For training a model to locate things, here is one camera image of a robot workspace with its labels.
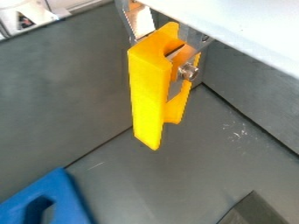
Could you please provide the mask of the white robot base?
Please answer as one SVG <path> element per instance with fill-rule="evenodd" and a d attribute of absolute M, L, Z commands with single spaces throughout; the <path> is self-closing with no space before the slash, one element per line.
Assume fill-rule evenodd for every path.
<path fill-rule="evenodd" d="M 0 0 L 0 32 L 7 38 L 58 19 L 47 0 Z"/>

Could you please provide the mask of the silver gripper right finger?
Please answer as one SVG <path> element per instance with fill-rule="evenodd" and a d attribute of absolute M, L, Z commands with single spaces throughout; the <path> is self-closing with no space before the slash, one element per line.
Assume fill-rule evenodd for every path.
<path fill-rule="evenodd" d="M 182 92 L 184 82 L 193 82 L 197 79 L 201 69 L 196 58 L 214 41 L 212 36 L 188 24 L 179 24 L 178 37 L 184 44 L 166 54 L 166 58 L 173 62 L 167 101 Z"/>

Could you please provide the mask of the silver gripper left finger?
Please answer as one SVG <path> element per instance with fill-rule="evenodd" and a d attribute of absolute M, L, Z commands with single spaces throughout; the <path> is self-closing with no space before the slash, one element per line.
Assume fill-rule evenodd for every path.
<path fill-rule="evenodd" d="M 138 0 L 115 0 L 115 4 L 129 33 L 130 43 L 134 46 L 155 31 L 151 9 Z"/>

